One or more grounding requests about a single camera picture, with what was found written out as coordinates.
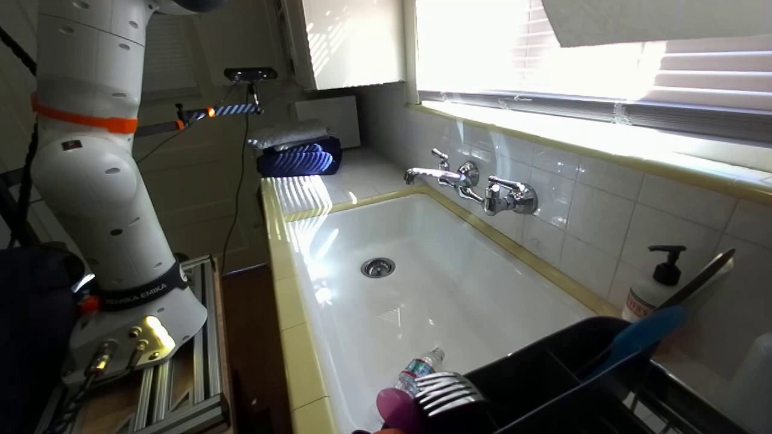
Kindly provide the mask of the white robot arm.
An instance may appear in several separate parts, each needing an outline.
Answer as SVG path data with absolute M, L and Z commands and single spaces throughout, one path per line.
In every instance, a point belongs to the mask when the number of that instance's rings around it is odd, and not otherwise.
M 38 0 L 30 178 L 95 274 L 101 298 L 95 318 L 72 334 L 74 353 L 113 342 L 132 364 L 155 364 L 208 321 L 163 236 L 132 140 L 150 19 L 217 1 Z

